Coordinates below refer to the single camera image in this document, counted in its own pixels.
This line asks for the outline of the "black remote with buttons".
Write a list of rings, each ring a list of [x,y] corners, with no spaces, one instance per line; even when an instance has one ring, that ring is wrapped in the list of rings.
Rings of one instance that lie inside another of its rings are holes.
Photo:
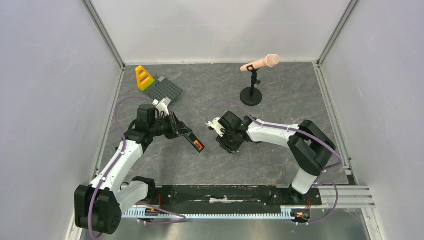
[[[184,136],[188,142],[195,148],[198,153],[201,153],[205,146],[204,144],[196,137],[194,133],[190,133]]]

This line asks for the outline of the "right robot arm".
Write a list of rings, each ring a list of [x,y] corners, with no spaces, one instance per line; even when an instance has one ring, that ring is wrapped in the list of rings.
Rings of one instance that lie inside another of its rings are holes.
[[[335,144],[310,120],[286,125],[250,115],[241,119],[228,111],[206,125],[217,133],[216,141],[230,154],[237,152],[244,142],[268,143],[289,149],[299,166],[288,191],[289,199],[295,204],[302,204],[309,198],[310,188],[337,154]]]

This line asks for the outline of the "black orange AAA battery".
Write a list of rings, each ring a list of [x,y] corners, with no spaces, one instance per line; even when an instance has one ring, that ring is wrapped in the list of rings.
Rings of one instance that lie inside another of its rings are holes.
[[[203,149],[204,146],[199,140],[195,140],[194,143],[198,146],[199,149]]]

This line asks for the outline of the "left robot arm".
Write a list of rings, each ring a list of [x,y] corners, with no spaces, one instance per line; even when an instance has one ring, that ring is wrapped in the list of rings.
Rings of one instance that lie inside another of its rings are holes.
[[[199,153],[205,146],[193,131],[163,104],[142,104],[123,134],[122,141],[106,167],[88,185],[74,192],[75,225],[92,234],[113,234],[136,203],[152,204],[157,198],[154,179],[136,176],[122,187],[124,179],[155,137],[168,140],[184,137]]]

